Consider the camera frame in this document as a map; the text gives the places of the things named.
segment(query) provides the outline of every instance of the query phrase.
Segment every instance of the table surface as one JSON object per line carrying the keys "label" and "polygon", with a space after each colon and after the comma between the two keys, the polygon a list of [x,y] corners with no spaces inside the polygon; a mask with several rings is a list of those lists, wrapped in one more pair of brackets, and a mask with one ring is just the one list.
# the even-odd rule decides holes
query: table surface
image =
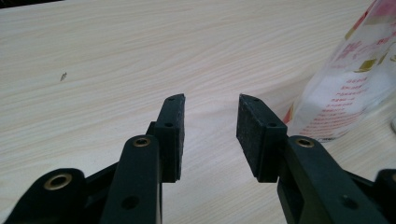
{"label": "table surface", "polygon": [[[181,180],[164,223],[286,223],[235,138],[238,95],[283,117],[371,0],[63,1],[0,11],[0,221],[40,176],[91,175],[186,95]],[[387,100],[325,145],[373,180],[396,167]]]}

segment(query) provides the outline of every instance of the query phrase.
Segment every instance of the screw hole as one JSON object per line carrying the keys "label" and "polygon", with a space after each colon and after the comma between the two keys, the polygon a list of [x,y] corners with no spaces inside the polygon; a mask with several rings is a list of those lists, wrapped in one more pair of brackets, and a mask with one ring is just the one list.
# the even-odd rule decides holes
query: screw hole
{"label": "screw hole", "polygon": [[300,147],[313,147],[315,144],[311,140],[299,138],[296,140],[297,145]]}
{"label": "screw hole", "polygon": [[135,196],[130,196],[130,197],[125,198],[122,201],[121,207],[123,209],[130,210],[130,209],[136,208],[138,204],[139,204],[139,198],[137,198]]}
{"label": "screw hole", "polygon": [[341,204],[343,206],[353,209],[353,210],[358,209],[358,207],[359,207],[359,205],[354,200],[349,198],[347,195],[343,195],[341,197]]}
{"label": "screw hole", "polygon": [[148,138],[138,138],[134,140],[134,146],[136,147],[146,147],[150,143]]}
{"label": "screw hole", "polygon": [[58,174],[51,177],[44,184],[44,189],[56,190],[66,187],[72,181],[72,176],[70,174]]}

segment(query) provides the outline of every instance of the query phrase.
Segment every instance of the light wood grain surface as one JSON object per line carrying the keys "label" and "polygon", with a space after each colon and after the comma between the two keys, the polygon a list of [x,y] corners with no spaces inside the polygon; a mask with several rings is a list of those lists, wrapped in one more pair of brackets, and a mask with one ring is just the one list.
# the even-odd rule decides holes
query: light wood grain surface
{"label": "light wood grain surface", "polygon": [[[286,223],[235,138],[239,93],[283,117],[371,0],[63,1],[0,10],[0,221],[40,176],[91,175],[184,92],[181,180],[164,223]],[[374,179],[396,167],[389,98],[326,148]]]}

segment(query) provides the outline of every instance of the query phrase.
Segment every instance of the wooden table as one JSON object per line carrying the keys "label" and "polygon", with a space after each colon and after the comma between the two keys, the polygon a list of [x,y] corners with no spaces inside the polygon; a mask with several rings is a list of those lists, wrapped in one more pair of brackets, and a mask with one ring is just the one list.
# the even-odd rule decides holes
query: wooden table
{"label": "wooden table", "polygon": [[[91,175],[184,92],[181,180],[164,223],[285,223],[235,138],[239,93],[283,117],[371,0],[63,1],[0,11],[0,221],[44,173]],[[396,167],[387,100],[326,145],[373,180]]]}

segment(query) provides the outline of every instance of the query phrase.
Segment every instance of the mounting hole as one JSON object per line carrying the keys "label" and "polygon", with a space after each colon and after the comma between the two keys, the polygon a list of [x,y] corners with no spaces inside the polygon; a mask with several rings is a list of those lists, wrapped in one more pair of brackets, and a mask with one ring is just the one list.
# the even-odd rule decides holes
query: mounting hole
{"label": "mounting hole", "polygon": [[44,189],[47,190],[56,190],[56,189],[62,189],[66,187],[71,181],[72,181],[72,176],[70,174],[58,174],[54,175],[50,179],[46,181],[44,184]]}
{"label": "mounting hole", "polygon": [[134,140],[134,146],[136,147],[146,147],[150,143],[148,138],[142,137]]}
{"label": "mounting hole", "polygon": [[296,140],[297,145],[300,147],[314,147],[315,144],[311,140],[305,139],[305,138],[299,138]]}
{"label": "mounting hole", "polygon": [[130,210],[136,208],[138,204],[139,204],[139,198],[135,196],[129,196],[122,201],[121,207],[123,209]]}
{"label": "mounting hole", "polygon": [[352,210],[358,209],[359,207],[359,205],[353,199],[349,198],[347,195],[341,196],[341,204]]}

